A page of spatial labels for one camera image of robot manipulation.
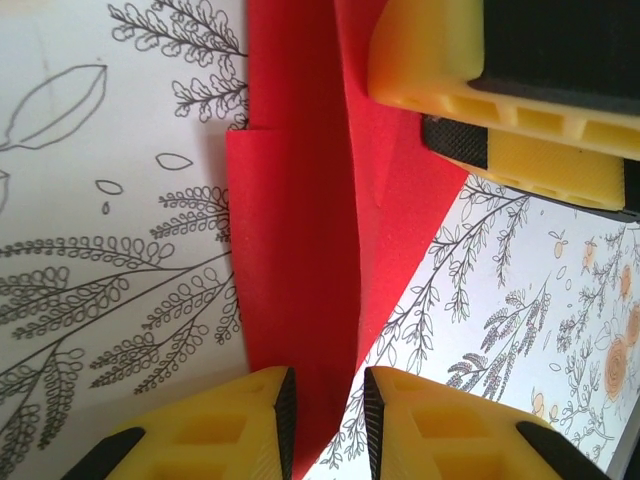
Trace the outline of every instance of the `white paper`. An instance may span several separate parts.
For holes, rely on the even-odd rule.
[[[16,5],[0,2],[0,479],[46,480],[247,372],[223,152],[246,123],[247,42],[231,0]]]
[[[247,372],[223,159],[246,125],[245,15],[0,0],[0,480],[59,479],[121,421]],[[606,468],[638,397],[636,229],[470,179],[367,365],[481,370],[471,392]],[[485,352],[486,322],[518,311]],[[508,380],[485,386],[501,353]],[[308,478],[368,478],[361,376]]]
[[[365,363],[535,413],[606,470],[638,399],[639,300],[636,224],[470,177]],[[363,370],[307,479],[367,478]]]

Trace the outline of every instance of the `red paper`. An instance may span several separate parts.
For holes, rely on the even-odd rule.
[[[366,96],[384,0],[248,5],[250,130],[227,145],[233,263],[252,369],[296,368],[300,478],[465,173],[420,145],[417,115]]]

